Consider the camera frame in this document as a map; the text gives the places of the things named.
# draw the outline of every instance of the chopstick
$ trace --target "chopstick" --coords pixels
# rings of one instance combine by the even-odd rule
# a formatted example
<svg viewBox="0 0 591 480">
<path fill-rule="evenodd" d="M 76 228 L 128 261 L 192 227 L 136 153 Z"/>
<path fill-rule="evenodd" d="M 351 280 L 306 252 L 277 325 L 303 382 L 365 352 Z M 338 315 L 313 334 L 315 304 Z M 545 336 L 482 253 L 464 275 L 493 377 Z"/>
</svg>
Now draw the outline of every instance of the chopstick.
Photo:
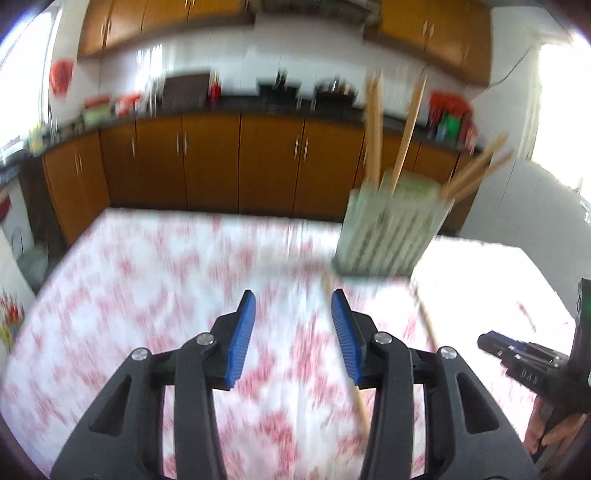
<svg viewBox="0 0 591 480">
<path fill-rule="evenodd" d="M 427 73 L 422 72 L 414 84 L 413 96 L 410 101 L 410 106 L 408 107 L 408 117 L 406 124 L 404 125 L 404 133 L 402 134 L 400 150 L 398 150 L 398 157 L 396 158 L 396 163 L 394 164 L 394 169 L 392 171 L 392 179 L 390 181 L 390 190 L 392 192 L 396 188 L 396 184 L 400 178 L 400 172 L 402 172 L 404 160 L 406 159 L 408 153 L 408 147 L 410 146 L 410 141 L 413 137 L 414 126 L 417 123 L 418 111 L 421 108 L 421 101 L 423 100 L 423 93 L 425 92 L 426 83 Z"/>
<path fill-rule="evenodd" d="M 460 203 L 463 199 L 468 197 L 468 195 L 471 195 L 472 193 L 477 191 L 478 187 L 480 187 L 480 184 L 484 181 L 484 179 L 493 175 L 494 172 L 499 170 L 506 163 L 509 163 L 509 161 L 513 159 L 513 156 L 514 152 L 511 150 L 510 152 L 503 155 L 499 160 L 497 160 L 494 163 L 494 165 L 490 166 L 489 168 L 486 168 L 483 172 L 480 173 L 480 175 L 474 181 L 471 181 L 468 185 L 466 185 L 464 188 L 462 188 L 454 194 L 454 203 Z"/>
<path fill-rule="evenodd" d="M 484 150 L 473 162 L 466 166 L 460 173 L 455 175 L 445 186 L 439 191 L 439 198 L 441 200 L 449 200 L 456 196 L 456 193 L 466 187 L 467 182 L 481 167 L 485 165 L 488 158 L 494 155 L 509 138 L 508 133 L 499 135 L 488 148 Z"/>
<path fill-rule="evenodd" d="M 384 129 L 384 106 L 382 102 L 382 75 L 373 76 L 366 82 L 366 160 L 365 179 L 379 183 L 382 160 L 382 131 Z"/>
</svg>

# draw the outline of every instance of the metal screw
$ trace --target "metal screw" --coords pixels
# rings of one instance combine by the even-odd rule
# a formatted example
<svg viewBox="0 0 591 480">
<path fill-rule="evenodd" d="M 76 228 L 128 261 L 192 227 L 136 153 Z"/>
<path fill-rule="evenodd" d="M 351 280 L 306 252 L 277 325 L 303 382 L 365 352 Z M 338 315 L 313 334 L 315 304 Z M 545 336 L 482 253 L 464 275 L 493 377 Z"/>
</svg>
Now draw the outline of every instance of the metal screw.
<svg viewBox="0 0 591 480">
<path fill-rule="evenodd" d="M 392 335 L 386 332 L 378 332 L 374 335 L 374 342 L 380 345 L 387 345 L 392 343 Z"/>
<path fill-rule="evenodd" d="M 146 360 L 148 358 L 148 349 L 147 348 L 136 348 L 133 352 L 131 352 L 131 358 L 136 360 L 137 362 L 141 362 L 142 360 Z"/>
<path fill-rule="evenodd" d="M 441 356 L 443 358 L 447 358 L 448 360 L 452 360 L 457 357 L 457 352 L 450 346 L 445 346 L 441 349 Z"/>
<path fill-rule="evenodd" d="M 197 343 L 203 346 L 211 345 L 215 340 L 216 338 L 209 332 L 200 333 L 197 336 Z"/>
</svg>

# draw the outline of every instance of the kitchen cabinet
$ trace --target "kitchen cabinet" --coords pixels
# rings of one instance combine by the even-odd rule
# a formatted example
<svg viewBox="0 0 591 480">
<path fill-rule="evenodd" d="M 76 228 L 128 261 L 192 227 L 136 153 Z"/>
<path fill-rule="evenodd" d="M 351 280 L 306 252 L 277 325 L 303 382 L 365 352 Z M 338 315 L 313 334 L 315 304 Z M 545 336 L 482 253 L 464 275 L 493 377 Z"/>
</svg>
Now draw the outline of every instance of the kitchen cabinet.
<svg viewBox="0 0 591 480">
<path fill-rule="evenodd" d="M 471 82 L 488 86 L 491 82 L 491 10 L 478 0 L 469 0 L 467 45 L 462 71 Z"/>
<path fill-rule="evenodd" d="M 78 44 L 79 57 L 93 55 L 105 46 L 111 3 L 112 0 L 90 0 Z"/>
<path fill-rule="evenodd" d="M 428 0 L 382 0 L 381 31 L 391 38 L 425 48 Z"/>
<path fill-rule="evenodd" d="M 147 0 L 113 0 L 107 23 L 107 47 L 140 34 L 146 4 Z"/>
<path fill-rule="evenodd" d="M 430 0 L 427 18 L 427 52 L 459 69 L 467 46 L 466 0 Z"/>
<path fill-rule="evenodd" d="M 363 129 L 306 120 L 294 217 L 342 221 L 355 181 Z"/>
<path fill-rule="evenodd" d="M 133 206 L 149 200 L 140 183 L 142 170 L 137 159 L 135 123 L 101 130 L 100 147 L 113 204 Z"/>
<path fill-rule="evenodd" d="M 304 119 L 243 115 L 239 211 L 291 216 Z"/>
<path fill-rule="evenodd" d="M 140 204 L 156 208 L 187 207 L 180 116 L 136 124 Z"/>
<path fill-rule="evenodd" d="M 457 152 L 421 144 L 413 173 L 425 175 L 441 184 L 447 182 L 456 168 Z"/>
<path fill-rule="evenodd" d="M 238 212 L 240 115 L 183 116 L 189 209 Z"/>
<path fill-rule="evenodd" d="M 148 0 L 142 32 L 186 22 L 191 0 Z"/>
<path fill-rule="evenodd" d="M 243 0 L 191 0 L 189 19 L 244 12 Z"/>
<path fill-rule="evenodd" d="M 111 202 L 98 134 L 55 148 L 43 165 L 62 233 L 71 245 Z"/>
<path fill-rule="evenodd" d="M 384 139 L 382 141 L 382 163 L 381 163 L 381 172 L 380 172 L 380 179 L 384 175 L 384 171 L 387 168 L 394 168 L 394 164 L 396 163 L 396 158 L 398 157 L 398 151 L 400 150 L 400 144 L 402 143 L 402 135 L 400 134 L 384 134 Z M 417 154 L 418 148 L 420 144 L 416 142 L 411 142 L 408 146 L 408 152 L 406 159 L 404 160 L 404 164 L 402 165 L 402 170 L 407 172 L 412 172 L 414 169 L 414 164 L 417 161 Z M 365 178 L 365 145 L 363 146 L 362 151 L 362 158 L 361 162 L 359 162 L 359 167 L 357 168 L 357 175 L 355 177 L 355 188 L 358 189 L 361 187 L 363 183 L 363 179 Z"/>
</svg>

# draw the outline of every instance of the white container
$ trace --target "white container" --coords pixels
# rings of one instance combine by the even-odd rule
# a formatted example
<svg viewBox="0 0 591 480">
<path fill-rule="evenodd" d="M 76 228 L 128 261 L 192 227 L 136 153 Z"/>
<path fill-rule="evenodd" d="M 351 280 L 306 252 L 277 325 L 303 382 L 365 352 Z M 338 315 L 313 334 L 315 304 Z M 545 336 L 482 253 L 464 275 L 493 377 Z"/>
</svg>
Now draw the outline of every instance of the white container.
<svg viewBox="0 0 591 480">
<path fill-rule="evenodd" d="M 437 198 L 439 184 L 405 174 L 395 192 L 384 175 L 379 190 L 353 190 L 334 260 L 342 276 L 409 277 L 437 235 L 453 202 Z"/>
</svg>

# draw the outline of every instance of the kitchen counter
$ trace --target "kitchen counter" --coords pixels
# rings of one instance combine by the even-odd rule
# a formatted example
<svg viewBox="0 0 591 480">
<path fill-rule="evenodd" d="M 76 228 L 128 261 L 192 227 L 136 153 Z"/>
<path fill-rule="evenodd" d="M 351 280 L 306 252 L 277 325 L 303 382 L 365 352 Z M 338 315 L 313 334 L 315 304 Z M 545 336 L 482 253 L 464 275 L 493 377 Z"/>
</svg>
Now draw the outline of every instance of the kitchen counter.
<svg viewBox="0 0 591 480">
<path fill-rule="evenodd" d="M 313 107 L 313 101 L 310 99 L 302 99 L 299 107 L 295 105 L 278 105 L 269 102 L 259 96 L 223 96 L 217 103 L 211 105 L 205 103 L 204 105 L 195 104 L 184 104 L 179 105 L 178 108 L 174 109 L 159 109 L 155 115 L 146 113 L 140 113 L 135 116 L 126 117 L 113 117 L 112 119 L 103 122 L 99 125 L 86 128 L 79 134 L 67 135 L 61 137 L 58 141 L 47 144 L 40 152 L 35 155 L 29 155 L 19 159 L 17 162 L 8 164 L 4 168 L 0 168 L 0 173 L 9 168 L 13 168 L 14 165 L 27 161 L 33 158 L 43 156 L 51 149 L 61 145 L 64 142 L 73 140 L 81 135 L 95 132 L 100 129 L 114 127 L 117 125 L 126 124 L 129 122 L 135 122 L 150 118 L 159 118 L 169 115 L 180 115 L 183 113 L 253 113 L 253 114 L 267 114 L 267 115 L 281 115 L 281 116 L 306 116 L 309 118 L 317 118 L 322 120 L 334 121 L 339 123 L 345 123 L 349 125 L 363 126 L 363 109 L 358 107 L 347 107 L 347 108 L 333 108 L 326 106 Z M 402 132 L 404 130 L 405 119 L 390 115 L 388 112 L 384 112 L 384 133 L 390 132 Z M 437 142 L 430 138 L 427 134 L 427 128 L 425 125 L 417 124 L 413 134 L 413 140 L 420 143 L 430 144 L 437 148 L 442 148 L 452 152 L 460 153 L 460 150 L 450 144 Z"/>
</svg>

